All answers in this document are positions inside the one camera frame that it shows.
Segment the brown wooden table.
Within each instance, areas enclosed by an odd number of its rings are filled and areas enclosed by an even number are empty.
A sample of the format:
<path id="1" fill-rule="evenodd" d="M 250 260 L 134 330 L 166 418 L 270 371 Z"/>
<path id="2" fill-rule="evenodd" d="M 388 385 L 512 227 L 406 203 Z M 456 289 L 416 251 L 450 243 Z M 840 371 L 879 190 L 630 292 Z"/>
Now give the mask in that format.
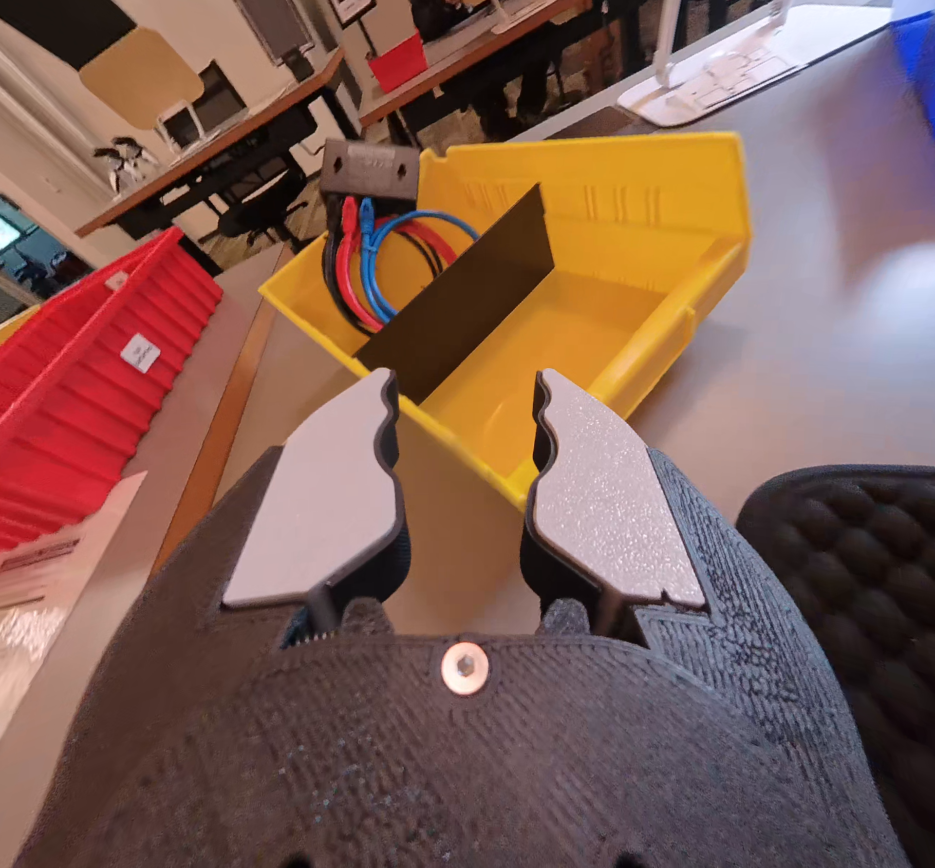
<path id="1" fill-rule="evenodd" d="M 169 229 L 182 213 L 206 204 L 263 164 L 284 157 L 319 127 L 310 106 L 321 100 L 340 135 L 357 139 L 355 124 L 337 98 L 342 84 L 342 47 L 326 58 L 309 79 L 278 94 L 271 102 L 237 122 L 192 145 L 180 158 L 103 212 L 75 230 L 84 240 L 92 233 L 116 226 L 133 240 Z"/>
<path id="2" fill-rule="evenodd" d="M 477 90 L 516 78 L 533 57 L 552 58 L 625 15 L 629 0 L 532 0 L 505 23 L 497 12 L 475 16 L 438 41 L 438 58 L 360 111 L 362 126 L 388 120 L 417 134 L 460 110 Z"/>

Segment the grey framed screen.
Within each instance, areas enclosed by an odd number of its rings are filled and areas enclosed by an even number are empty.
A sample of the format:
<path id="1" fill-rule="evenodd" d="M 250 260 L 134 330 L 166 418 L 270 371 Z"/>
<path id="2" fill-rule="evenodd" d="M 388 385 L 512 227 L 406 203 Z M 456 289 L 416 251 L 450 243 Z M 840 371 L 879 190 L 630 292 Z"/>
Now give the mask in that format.
<path id="1" fill-rule="evenodd" d="M 270 62 L 286 66 L 298 80 L 313 72 L 305 53 L 315 47 L 310 25 L 296 0 L 233 0 Z"/>

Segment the yellow storage bin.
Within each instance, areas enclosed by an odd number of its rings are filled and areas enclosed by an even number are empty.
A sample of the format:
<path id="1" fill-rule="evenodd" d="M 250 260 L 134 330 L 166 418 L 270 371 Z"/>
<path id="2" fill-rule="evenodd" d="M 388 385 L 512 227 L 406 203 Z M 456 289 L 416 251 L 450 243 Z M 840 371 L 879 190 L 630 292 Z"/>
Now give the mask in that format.
<path id="1" fill-rule="evenodd" d="M 451 147 L 420 158 L 417 203 L 485 233 L 540 184 L 555 268 L 422 403 L 403 413 L 517 510 L 533 465 L 536 375 L 555 369 L 628 418 L 749 262 L 744 151 L 733 132 Z M 328 296 L 326 237 L 260 286 L 354 376 L 370 339 Z"/>

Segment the blue storage bin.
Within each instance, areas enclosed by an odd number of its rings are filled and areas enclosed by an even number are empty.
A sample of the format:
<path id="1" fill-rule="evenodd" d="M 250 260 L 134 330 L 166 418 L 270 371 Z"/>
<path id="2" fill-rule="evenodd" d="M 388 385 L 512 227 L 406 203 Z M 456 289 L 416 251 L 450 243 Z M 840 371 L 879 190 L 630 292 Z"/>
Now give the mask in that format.
<path id="1" fill-rule="evenodd" d="M 934 133 L 934 0 L 893 0 L 890 33 L 913 95 Z"/>

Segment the black ethernet switch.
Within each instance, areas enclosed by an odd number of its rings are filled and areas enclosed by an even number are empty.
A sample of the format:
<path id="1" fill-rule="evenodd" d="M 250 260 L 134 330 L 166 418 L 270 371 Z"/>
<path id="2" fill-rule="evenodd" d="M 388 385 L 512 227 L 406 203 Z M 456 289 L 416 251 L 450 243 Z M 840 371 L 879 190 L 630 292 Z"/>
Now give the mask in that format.
<path id="1" fill-rule="evenodd" d="M 420 154 L 408 146 L 330 137 L 322 151 L 320 193 L 413 205 L 418 197 Z"/>

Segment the red storage bin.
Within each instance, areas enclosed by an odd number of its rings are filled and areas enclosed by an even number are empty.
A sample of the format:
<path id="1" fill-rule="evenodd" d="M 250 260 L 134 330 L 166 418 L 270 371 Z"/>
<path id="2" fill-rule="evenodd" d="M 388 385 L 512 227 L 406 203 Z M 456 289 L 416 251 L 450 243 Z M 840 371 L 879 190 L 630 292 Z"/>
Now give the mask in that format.
<path id="1" fill-rule="evenodd" d="M 45 302 L 1 348 L 1 549 L 98 511 L 224 291 L 178 228 Z"/>

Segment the open laptop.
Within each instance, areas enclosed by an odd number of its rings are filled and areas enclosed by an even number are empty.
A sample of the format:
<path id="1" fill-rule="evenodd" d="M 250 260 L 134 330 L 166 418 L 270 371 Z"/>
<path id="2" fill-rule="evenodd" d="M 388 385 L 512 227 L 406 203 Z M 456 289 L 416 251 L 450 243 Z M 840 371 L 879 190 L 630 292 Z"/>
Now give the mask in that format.
<path id="1" fill-rule="evenodd" d="M 203 84 L 201 96 L 192 103 L 173 106 L 159 119 L 157 131 L 173 154 L 214 137 L 248 110 L 218 61 L 211 60 L 199 77 Z"/>

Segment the black office chair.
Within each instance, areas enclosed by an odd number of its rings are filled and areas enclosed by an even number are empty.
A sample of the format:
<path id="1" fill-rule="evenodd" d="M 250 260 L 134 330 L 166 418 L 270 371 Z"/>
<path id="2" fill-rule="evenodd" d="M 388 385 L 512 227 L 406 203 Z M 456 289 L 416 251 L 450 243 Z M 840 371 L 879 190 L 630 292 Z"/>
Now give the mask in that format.
<path id="1" fill-rule="evenodd" d="M 309 178 L 300 169 L 288 169 L 255 196 L 228 208 L 218 220 L 218 233 L 228 239 L 246 236 L 248 245 L 252 246 L 261 235 L 273 242 L 271 232 L 274 231 L 279 241 L 287 243 L 294 254 L 300 253 L 314 239 L 300 239 L 288 228 L 287 219 L 308 205 L 304 200 L 295 204 L 308 182 Z"/>

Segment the black bin divider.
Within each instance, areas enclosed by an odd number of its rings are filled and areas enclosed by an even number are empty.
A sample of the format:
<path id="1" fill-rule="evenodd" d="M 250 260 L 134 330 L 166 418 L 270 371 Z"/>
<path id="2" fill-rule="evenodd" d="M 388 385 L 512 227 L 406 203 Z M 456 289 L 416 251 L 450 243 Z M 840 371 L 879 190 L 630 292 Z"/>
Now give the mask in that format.
<path id="1" fill-rule="evenodd" d="M 555 268 L 540 184 L 355 353 L 424 402 Z"/>

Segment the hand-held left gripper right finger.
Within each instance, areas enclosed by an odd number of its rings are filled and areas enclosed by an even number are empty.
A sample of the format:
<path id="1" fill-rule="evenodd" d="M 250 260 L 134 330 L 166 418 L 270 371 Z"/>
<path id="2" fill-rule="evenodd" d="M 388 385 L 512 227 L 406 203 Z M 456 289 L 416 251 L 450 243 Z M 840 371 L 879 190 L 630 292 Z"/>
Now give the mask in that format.
<path id="1" fill-rule="evenodd" d="M 623 418 L 554 369 L 536 375 L 533 463 L 520 569 L 542 616 L 578 602 L 614 636 L 639 607 L 708 600 L 650 450 Z"/>

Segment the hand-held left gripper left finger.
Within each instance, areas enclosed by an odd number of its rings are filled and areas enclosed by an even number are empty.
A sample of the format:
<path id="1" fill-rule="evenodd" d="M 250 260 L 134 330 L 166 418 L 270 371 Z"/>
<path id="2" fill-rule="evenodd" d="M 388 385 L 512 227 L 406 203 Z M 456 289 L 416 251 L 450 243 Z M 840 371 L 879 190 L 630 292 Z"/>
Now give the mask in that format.
<path id="1" fill-rule="evenodd" d="M 357 599 L 384 603 L 411 568 L 395 466 L 399 395 L 378 369 L 309 416 L 280 449 L 222 596 L 228 610 L 299 606 L 331 632 Z"/>

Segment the black wall panel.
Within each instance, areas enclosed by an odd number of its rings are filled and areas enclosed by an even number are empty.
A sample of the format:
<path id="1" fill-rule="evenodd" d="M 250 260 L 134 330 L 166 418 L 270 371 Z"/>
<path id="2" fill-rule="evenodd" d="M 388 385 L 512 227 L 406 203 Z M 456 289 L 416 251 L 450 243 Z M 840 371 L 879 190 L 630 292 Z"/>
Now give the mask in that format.
<path id="1" fill-rule="evenodd" d="M 1 19 L 74 70 L 137 27 L 113 0 L 1 0 Z"/>

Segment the black dimpled cushion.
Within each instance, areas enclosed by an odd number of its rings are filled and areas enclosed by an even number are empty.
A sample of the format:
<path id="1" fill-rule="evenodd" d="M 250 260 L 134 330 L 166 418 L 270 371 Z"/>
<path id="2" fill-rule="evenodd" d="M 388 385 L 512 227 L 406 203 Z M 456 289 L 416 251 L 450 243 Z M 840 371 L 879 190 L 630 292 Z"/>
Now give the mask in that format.
<path id="1" fill-rule="evenodd" d="M 913 866 L 934 865 L 934 470 L 778 475 L 736 528 L 798 605 L 856 720 Z"/>

